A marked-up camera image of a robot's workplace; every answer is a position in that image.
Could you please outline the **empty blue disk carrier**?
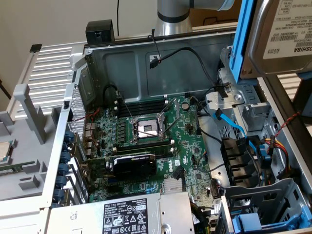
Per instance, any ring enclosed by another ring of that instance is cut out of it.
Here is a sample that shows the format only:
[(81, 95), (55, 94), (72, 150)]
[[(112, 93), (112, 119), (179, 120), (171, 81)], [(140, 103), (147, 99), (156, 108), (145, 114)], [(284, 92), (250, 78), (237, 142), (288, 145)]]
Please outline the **empty blue disk carrier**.
[(307, 206), (303, 206), (300, 214), (295, 214), (286, 221), (267, 225), (261, 225), (255, 213), (240, 214), (235, 216), (232, 224), (235, 234), (272, 234), (311, 227), (312, 213)]

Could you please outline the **silver finned heatsink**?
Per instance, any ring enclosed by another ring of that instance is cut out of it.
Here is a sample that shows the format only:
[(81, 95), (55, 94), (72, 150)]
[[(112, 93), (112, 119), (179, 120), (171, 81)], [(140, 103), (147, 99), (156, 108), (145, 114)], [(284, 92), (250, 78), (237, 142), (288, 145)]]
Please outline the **silver finned heatsink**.
[(183, 192), (182, 179), (176, 180), (175, 178), (167, 178), (163, 181), (163, 193), (175, 194)]

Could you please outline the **green Dell motherboard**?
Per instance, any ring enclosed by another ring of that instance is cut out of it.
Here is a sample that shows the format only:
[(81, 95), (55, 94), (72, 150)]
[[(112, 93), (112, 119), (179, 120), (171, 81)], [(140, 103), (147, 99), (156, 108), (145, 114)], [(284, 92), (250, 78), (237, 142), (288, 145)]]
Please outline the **green Dell motherboard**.
[[(175, 97), (164, 98), (165, 104)], [(117, 180), (113, 178), (91, 178), (88, 166), (83, 163), (82, 170), (90, 188), (90, 202), (109, 199), (163, 193), (163, 181), (167, 178), (182, 179), (183, 192), (187, 192), (193, 207), (201, 210), (206, 216), (213, 215), (213, 202), (220, 198), (220, 187), (212, 178), (216, 166), (209, 165), (209, 154), (206, 149), (205, 135), (198, 129), (198, 118), (203, 115), (202, 105), (193, 97), (176, 97), (180, 107), (180, 119), (168, 131), (169, 140), (175, 141), (175, 152), (172, 156), (156, 156), (157, 173), (147, 179)], [(182, 103), (190, 105), (188, 111), (182, 110)], [(96, 158), (118, 157), (113, 155), (116, 146), (129, 146), (130, 117), (118, 117), (116, 103), (114, 107), (105, 107), (90, 113), (84, 132), (84, 150), (86, 161)], [(176, 119), (175, 105), (170, 108), (171, 116)]]

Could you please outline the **silver CPU chip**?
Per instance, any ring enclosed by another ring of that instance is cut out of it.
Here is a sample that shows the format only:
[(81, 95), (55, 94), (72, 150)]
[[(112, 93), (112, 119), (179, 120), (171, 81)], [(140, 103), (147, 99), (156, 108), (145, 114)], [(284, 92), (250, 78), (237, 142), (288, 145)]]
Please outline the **silver CPU chip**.
[(6, 161), (12, 146), (12, 141), (0, 142), (0, 162)]

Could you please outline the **hard disk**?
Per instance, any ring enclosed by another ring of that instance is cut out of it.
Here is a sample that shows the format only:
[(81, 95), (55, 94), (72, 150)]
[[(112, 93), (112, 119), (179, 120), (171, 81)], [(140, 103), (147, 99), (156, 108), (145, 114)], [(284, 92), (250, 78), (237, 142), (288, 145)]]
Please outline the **hard disk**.
[(312, 73), (312, 0), (242, 0), (229, 68), (237, 83)]

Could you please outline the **grey metal drive cage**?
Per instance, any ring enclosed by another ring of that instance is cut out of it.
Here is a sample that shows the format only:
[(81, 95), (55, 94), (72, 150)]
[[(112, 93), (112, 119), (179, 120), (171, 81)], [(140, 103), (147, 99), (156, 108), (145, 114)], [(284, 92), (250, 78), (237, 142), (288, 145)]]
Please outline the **grey metal drive cage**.
[(218, 91), (209, 92), (206, 102), (212, 115), (221, 109), (233, 122), (240, 125), (246, 134), (274, 134), (275, 114), (268, 102), (261, 100), (252, 84), (237, 84), (231, 73), (230, 62), (231, 47), (222, 49), (220, 60), (224, 67), (217, 72), (217, 81), (228, 83), (223, 90), (226, 97)]

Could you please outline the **blue plastic latch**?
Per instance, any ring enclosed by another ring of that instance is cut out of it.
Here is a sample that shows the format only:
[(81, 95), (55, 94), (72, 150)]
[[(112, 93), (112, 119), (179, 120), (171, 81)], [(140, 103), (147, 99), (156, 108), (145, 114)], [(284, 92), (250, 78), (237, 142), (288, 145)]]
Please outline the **blue plastic latch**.
[(269, 146), (266, 148), (265, 145), (258, 146), (257, 153), (261, 169), (269, 169), (271, 167), (273, 151), (274, 147)]

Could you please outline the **black RAM slot bank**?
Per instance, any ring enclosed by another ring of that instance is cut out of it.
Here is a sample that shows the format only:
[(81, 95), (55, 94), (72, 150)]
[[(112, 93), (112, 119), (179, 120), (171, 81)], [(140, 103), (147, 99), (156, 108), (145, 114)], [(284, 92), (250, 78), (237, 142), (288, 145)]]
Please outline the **black RAM slot bank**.
[(112, 149), (113, 155), (130, 156), (140, 154), (152, 154), (155, 156), (172, 156), (175, 152), (175, 141), (155, 141), (143, 144), (135, 144), (129, 146), (116, 146)]
[(165, 105), (165, 99), (163, 98), (127, 104), (122, 102), (119, 106), (117, 106), (117, 116), (130, 117), (130, 113), (133, 117), (147, 114), (156, 114), (160, 113)]

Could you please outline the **grey plastic parts rack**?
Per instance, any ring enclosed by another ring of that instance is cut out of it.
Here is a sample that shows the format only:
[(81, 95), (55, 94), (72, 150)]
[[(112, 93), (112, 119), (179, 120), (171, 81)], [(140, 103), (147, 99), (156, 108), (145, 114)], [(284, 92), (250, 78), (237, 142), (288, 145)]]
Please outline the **grey plastic parts rack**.
[(34, 161), (24, 171), (0, 176), (0, 201), (41, 195), (55, 139), (60, 108), (44, 115), (35, 107), (27, 84), (18, 84), (13, 96), (26, 110), (26, 117), (12, 119), (0, 112), (0, 142), (12, 141), (9, 156), (0, 166)]

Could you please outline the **white barcode tag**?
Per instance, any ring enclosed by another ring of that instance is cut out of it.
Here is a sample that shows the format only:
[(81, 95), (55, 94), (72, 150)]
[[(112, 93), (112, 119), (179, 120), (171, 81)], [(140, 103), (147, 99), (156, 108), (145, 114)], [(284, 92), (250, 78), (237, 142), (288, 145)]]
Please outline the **white barcode tag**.
[(213, 202), (214, 211), (212, 212), (213, 215), (218, 215), (220, 213), (221, 205), (222, 205), (221, 198), (217, 198), (214, 200)]

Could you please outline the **metal socket cover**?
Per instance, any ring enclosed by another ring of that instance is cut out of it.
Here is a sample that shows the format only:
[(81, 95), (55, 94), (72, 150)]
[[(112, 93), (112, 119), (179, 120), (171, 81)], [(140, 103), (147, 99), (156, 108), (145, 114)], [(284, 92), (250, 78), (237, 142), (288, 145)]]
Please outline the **metal socket cover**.
[(170, 100), (165, 107), (162, 109), (162, 111), (160, 113), (157, 114), (158, 117), (163, 116), (164, 112), (166, 110), (168, 110), (171, 107), (171, 104), (175, 105), (175, 110), (176, 110), (176, 120), (180, 119), (180, 107), (179, 107), (179, 103), (177, 101), (177, 98), (174, 98), (172, 100)]

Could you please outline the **green RAM stick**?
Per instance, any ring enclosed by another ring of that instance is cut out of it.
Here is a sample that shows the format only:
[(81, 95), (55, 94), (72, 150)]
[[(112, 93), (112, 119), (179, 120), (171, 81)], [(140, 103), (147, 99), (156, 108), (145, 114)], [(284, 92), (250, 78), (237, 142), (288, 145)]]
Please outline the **green RAM stick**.
[(19, 164), (0, 166), (0, 176), (22, 172), (24, 171), (23, 166), (30, 165), (33, 163), (35, 162), (30, 161), (30, 162), (24, 162), (24, 163), (19, 163)]

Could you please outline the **brown cardboard box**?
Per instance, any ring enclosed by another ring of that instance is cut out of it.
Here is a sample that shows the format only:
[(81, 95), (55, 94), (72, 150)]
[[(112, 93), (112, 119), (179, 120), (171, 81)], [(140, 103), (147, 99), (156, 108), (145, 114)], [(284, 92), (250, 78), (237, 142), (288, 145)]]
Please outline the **brown cardboard box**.
[(239, 15), (239, 7), (233, 6), (227, 11), (216, 11), (208, 9), (191, 9), (190, 20), (192, 28), (216, 25), (223, 23), (237, 22)]

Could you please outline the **open grey PC case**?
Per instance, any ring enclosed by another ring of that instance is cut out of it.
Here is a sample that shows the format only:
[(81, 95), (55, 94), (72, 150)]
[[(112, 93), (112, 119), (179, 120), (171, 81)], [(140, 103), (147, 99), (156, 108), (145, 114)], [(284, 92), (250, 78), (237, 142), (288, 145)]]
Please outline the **open grey PC case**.
[[(64, 199), (51, 207), (44, 234), (47, 232), (52, 209), (91, 203), (90, 188), (82, 170), (86, 161), (84, 150), (85, 125), (90, 113), (99, 108), (154, 99), (184, 96), (194, 98), (202, 105), (198, 129), (205, 135), (204, 143), (209, 154), (209, 165), (216, 166), (212, 173), (220, 187), (220, 198), (225, 189), (232, 187), (221, 154), (222, 139), (245, 139), (253, 150), (261, 176), (258, 187), (273, 185), (291, 178), (298, 185), (304, 200), (312, 211), (312, 138), (301, 122), (300, 112), (293, 109), (293, 98), (298, 90), (299, 78), (295, 74), (267, 75), (243, 80), (252, 84), (261, 100), (268, 102), (275, 114), (274, 134), (248, 135), (243, 128), (226, 116), (221, 109), (212, 115), (206, 95), (218, 91), (224, 98), (223, 88), (228, 83), (217, 81), (217, 72), (224, 65), (220, 60), (222, 49), (231, 47), (234, 35), (199, 34), (185, 37), (154, 38), (148, 36), (131, 41), (111, 42), (102, 46), (86, 46), (85, 57), (75, 67), (71, 85), (66, 90), (65, 101), (58, 121), (54, 163), (49, 171), (58, 176), (64, 134), (75, 134)], [(261, 169), (257, 148), (274, 147), (269, 169)], [(216, 218), (206, 216), (192, 206), (194, 234), (216, 234)]]

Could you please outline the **black plastic box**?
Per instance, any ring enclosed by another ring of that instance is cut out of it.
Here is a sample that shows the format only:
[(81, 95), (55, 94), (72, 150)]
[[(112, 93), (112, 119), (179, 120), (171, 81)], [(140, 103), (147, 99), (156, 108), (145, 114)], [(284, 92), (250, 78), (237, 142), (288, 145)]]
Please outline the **black plastic box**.
[(111, 19), (90, 21), (85, 29), (88, 45), (101, 45), (115, 41), (113, 21)]

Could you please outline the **metal CPU socket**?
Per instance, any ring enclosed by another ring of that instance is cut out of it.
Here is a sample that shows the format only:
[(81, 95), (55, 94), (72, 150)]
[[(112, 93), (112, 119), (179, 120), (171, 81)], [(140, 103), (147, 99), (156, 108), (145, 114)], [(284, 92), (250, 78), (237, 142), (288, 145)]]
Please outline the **metal CPU socket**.
[(130, 144), (161, 142), (170, 138), (164, 113), (130, 118), (129, 130)]

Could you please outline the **black Nvidia graphics card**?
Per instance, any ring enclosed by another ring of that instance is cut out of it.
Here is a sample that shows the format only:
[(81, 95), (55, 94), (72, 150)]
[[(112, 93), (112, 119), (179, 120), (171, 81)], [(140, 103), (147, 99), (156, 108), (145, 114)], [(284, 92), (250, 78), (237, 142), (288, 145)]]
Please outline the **black Nvidia graphics card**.
[(91, 178), (147, 179), (157, 173), (156, 155), (136, 154), (85, 161)]

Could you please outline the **silver power supply unit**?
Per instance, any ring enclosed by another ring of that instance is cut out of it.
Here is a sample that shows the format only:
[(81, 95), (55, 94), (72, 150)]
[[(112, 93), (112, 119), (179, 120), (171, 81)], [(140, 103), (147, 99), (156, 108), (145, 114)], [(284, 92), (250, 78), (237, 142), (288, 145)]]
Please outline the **silver power supply unit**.
[(194, 234), (186, 192), (54, 208), (46, 234)]

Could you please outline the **hard drive in blue caddy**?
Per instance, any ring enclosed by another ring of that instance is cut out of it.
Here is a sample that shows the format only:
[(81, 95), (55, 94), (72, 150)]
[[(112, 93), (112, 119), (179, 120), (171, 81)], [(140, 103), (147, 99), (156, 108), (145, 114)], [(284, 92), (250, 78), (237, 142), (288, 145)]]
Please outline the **hard drive in blue caddy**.
[[(236, 215), (255, 213), (261, 225), (267, 225), (286, 221), (289, 217), (300, 214), (303, 206), (308, 207), (298, 185), (291, 178), (263, 187), (226, 188), (221, 202), (216, 234), (235, 234), (232, 220)], [(272, 234), (312, 234), (312, 226)]]

